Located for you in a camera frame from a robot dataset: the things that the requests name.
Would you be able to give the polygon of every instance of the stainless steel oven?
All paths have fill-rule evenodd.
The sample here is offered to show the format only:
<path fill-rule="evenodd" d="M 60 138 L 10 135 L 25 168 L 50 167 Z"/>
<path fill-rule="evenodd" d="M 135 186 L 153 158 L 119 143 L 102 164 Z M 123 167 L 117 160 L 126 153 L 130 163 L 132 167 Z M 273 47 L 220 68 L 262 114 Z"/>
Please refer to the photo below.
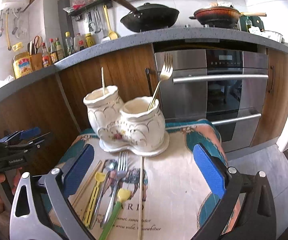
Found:
<path fill-rule="evenodd" d="M 169 51 L 173 75 L 161 83 L 166 122 L 206 118 L 219 130 L 226 152 L 251 144 L 268 79 L 265 54 L 219 49 Z M 158 72 L 164 52 L 155 53 Z"/>

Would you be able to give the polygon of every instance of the yellow jar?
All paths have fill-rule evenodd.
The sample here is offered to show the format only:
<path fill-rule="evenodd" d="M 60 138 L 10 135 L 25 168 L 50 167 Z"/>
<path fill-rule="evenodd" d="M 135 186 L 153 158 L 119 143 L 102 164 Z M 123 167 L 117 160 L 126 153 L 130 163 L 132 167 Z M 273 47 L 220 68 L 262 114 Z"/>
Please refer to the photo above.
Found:
<path fill-rule="evenodd" d="M 33 72 L 33 68 L 31 65 L 31 59 L 29 56 L 29 52 L 23 49 L 23 44 L 21 42 L 15 44 L 13 46 L 13 51 L 19 52 L 13 58 L 13 68 L 15 72 L 15 77 L 20 78 L 29 73 Z"/>
<path fill-rule="evenodd" d="M 92 37 L 92 35 L 91 35 L 90 33 L 87 33 L 87 34 L 85 35 L 85 40 L 86 40 L 86 47 L 89 48 L 89 47 L 95 45 L 95 42 L 94 42 L 94 40 L 93 40 L 93 37 Z"/>

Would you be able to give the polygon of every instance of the double ceramic pen holder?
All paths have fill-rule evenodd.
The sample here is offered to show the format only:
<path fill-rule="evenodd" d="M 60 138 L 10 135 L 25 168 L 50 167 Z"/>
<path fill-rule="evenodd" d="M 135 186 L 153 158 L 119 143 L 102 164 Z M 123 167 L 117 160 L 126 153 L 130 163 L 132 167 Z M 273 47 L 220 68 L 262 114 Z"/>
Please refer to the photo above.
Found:
<path fill-rule="evenodd" d="M 88 119 L 106 152 L 131 150 L 141 156 L 154 156 L 168 147 L 170 136 L 159 101 L 147 111 L 151 97 L 138 97 L 126 103 L 117 86 L 97 89 L 85 96 Z"/>

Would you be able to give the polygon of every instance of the cast iron pan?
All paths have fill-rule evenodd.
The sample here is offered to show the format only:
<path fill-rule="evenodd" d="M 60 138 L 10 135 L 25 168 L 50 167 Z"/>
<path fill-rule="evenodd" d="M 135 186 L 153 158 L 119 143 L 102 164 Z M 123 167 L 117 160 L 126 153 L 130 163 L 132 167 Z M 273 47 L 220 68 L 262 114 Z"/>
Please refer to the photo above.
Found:
<path fill-rule="evenodd" d="M 210 27 L 233 28 L 240 16 L 266 16 L 260 12 L 242 12 L 232 7 L 213 6 L 202 8 L 194 12 L 192 20 L 198 20 L 202 25 L 209 24 Z"/>
<path fill-rule="evenodd" d="M 120 22 L 133 32 L 145 32 L 150 30 L 171 27 L 175 24 L 179 11 L 162 4 L 145 3 L 135 8 L 126 0 L 113 0 L 129 9 Z"/>

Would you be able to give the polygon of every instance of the kitchen countertop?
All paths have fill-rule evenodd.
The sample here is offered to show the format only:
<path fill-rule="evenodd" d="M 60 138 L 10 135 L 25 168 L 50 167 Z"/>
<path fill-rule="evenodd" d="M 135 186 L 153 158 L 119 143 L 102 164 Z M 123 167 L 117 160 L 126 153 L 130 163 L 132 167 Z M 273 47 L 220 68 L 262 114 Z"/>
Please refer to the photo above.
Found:
<path fill-rule="evenodd" d="M 169 28 L 136 33 L 129 36 L 121 37 L 113 41 L 97 44 L 90 48 L 84 49 L 71 56 L 68 56 L 59 62 L 47 68 L 35 71 L 29 75 L 0 88 L 0 101 L 12 95 L 21 88 L 32 84 L 44 77 L 52 75 L 77 63 L 83 62 L 109 52 L 120 49 L 134 47 L 138 45 L 160 42 L 174 41 L 185 39 L 214 39 L 214 40 L 231 40 L 244 41 L 263 45 L 272 49 L 277 49 L 288 54 L 288 44 L 278 43 L 276 41 L 260 37 L 247 32 L 235 31 L 223 28 Z"/>

